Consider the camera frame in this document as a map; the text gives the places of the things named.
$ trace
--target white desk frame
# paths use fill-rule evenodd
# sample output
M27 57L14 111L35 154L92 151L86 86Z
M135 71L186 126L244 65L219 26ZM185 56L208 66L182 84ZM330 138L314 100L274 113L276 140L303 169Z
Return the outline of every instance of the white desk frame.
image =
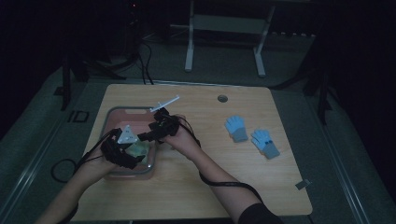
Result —
M275 6L272 6L266 20L200 15L194 14L194 0L190 0L189 45L187 48L185 71L190 72L192 70L194 30L210 30L261 35L259 44L253 48L253 53L258 76L265 77L264 65L262 63L262 47L268 35L268 29L274 12Z

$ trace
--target glove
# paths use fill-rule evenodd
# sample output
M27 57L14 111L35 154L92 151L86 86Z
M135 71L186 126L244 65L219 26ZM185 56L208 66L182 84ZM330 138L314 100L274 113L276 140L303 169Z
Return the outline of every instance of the glove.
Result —
M253 137L251 142L268 160L280 155L268 131L255 130L251 136Z
M244 142L248 140L247 130L245 128L244 120L239 116L232 116L227 118L225 127L230 133L235 143Z

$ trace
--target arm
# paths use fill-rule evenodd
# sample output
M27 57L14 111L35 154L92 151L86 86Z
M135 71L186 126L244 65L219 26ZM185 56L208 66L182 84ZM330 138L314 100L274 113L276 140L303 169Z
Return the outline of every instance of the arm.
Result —
M97 148L88 160L101 155L101 150ZM76 207L84 191L116 166L104 157L82 164L35 223L58 223L62 221Z
M175 136L166 136L164 142L191 160L199 172L213 182L236 182L237 180L218 166L194 141L191 135L179 128ZM251 205L261 203L248 189L234 187L210 187L233 222Z

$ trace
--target person's right arm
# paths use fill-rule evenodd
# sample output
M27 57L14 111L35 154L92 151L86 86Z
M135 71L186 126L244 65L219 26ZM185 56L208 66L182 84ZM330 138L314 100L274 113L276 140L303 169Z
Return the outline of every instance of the person's right arm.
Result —
M217 165L182 127L175 136L167 136L164 142L191 160L198 171L212 182L238 182L236 178ZM262 203L252 191L240 187L210 187L234 223L241 214L256 203Z

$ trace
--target person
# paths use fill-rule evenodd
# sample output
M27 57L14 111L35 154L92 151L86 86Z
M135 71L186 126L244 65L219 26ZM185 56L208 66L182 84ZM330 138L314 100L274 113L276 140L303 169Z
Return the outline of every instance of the person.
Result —
M168 135L162 141L192 161L205 181L239 183L201 149L196 139L186 129L179 128L176 135ZM59 223L67 217L71 218L70 214L74 209L76 210L78 200L84 191L118 166L101 155L100 149L92 152L87 159L88 162L79 167L36 223ZM253 192L254 190L227 186L210 186L210 188L234 223L283 223L279 217L268 210L259 199L260 196L258 197Z

